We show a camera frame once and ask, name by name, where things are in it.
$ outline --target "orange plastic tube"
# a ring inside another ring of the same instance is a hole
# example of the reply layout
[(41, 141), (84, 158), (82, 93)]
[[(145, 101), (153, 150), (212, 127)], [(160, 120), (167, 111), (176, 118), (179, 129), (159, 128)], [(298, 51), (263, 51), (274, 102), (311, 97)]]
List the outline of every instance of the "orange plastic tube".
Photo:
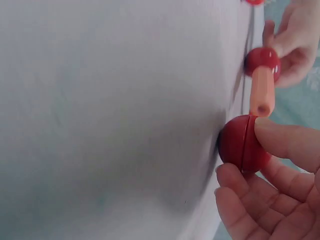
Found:
[(252, 74), (250, 113), (258, 117), (269, 117), (275, 104), (274, 74), (269, 67), (259, 66)]

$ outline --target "plastic toy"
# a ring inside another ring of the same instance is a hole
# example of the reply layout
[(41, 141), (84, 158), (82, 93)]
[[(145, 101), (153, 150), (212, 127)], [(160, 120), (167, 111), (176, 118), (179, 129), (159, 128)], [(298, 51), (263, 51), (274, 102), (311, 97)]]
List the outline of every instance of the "plastic toy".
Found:
[(246, 0), (251, 5), (260, 5), (265, 2), (265, 0)]
[(218, 151), (224, 163), (236, 165), (242, 173), (255, 173), (271, 158), (255, 135), (257, 116), (242, 115), (230, 120), (221, 130)]
[(275, 108), (275, 82), (281, 72), (281, 62), (270, 47), (251, 50), (245, 58), (244, 72), (252, 77), (250, 113), (269, 117)]

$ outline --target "red ball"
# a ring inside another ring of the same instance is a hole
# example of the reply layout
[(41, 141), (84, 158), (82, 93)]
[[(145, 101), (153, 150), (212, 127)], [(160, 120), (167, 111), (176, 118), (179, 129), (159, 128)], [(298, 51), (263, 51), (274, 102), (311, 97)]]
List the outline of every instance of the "red ball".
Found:
[(229, 121), (218, 139), (219, 155), (224, 163), (236, 165), (242, 173), (255, 173), (271, 158), (255, 135), (257, 116), (242, 115)]
[(265, 0), (246, 0), (248, 3), (251, 5), (260, 5), (262, 4)]
[(245, 74), (252, 77), (254, 70), (259, 66), (272, 69), (276, 82), (281, 72), (281, 62), (276, 51), (271, 47), (257, 47), (251, 50), (244, 61)]

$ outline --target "white cloth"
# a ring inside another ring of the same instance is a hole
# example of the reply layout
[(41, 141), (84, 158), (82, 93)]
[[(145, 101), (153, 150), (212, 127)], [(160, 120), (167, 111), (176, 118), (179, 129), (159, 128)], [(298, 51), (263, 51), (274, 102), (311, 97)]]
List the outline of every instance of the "white cloth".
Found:
[(1, 1), (0, 239), (211, 240), (250, 16), (240, 0)]

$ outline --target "hand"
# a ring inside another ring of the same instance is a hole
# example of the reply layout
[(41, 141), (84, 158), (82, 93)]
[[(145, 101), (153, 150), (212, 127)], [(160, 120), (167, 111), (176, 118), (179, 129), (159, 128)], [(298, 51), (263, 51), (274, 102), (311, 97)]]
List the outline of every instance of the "hand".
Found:
[(219, 166), (215, 196), (227, 231), (234, 240), (320, 239), (320, 131), (257, 118), (255, 134), (266, 151), (310, 173), (275, 157), (261, 170), (270, 183), (230, 163)]
[(272, 47), (281, 58), (278, 88), (298, 84), (312, 68), (320, 37), (320, 1), (291, 0), (275, 35), (275, 23), (265, 22), (263, 45)]

